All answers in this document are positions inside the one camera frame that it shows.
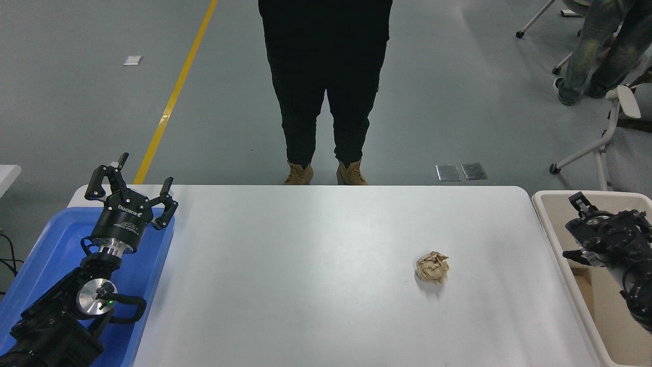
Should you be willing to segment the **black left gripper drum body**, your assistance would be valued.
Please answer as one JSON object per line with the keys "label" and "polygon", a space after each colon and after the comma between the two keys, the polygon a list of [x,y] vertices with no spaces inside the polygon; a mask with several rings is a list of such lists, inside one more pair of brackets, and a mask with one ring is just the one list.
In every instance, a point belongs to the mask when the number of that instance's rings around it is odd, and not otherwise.
{"label": "black left gripper drum body", "polygon": [[91,232],[91,244],[98,248],[110,242],[122,243],[126,253],[137,252],[145,229],[153,220],[153,211],[145,207],[149,198],[134,190],[127,190],[129,199],[117,191],[107,197],[104,209]]}

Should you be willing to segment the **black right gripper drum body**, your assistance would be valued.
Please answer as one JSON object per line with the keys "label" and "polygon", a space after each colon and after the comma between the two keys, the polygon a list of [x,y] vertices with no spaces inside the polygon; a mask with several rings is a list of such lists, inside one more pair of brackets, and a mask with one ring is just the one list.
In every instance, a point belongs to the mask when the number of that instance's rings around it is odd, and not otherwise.
{"label": "black right gripper drum body", "polygon": [[598,213],[592,219],[573,219],[566,223],[565,228],[578,244],[577,249],[592,251],[594,255],[612,255],[615,242],[608,230],[612,229],[614,214]]}

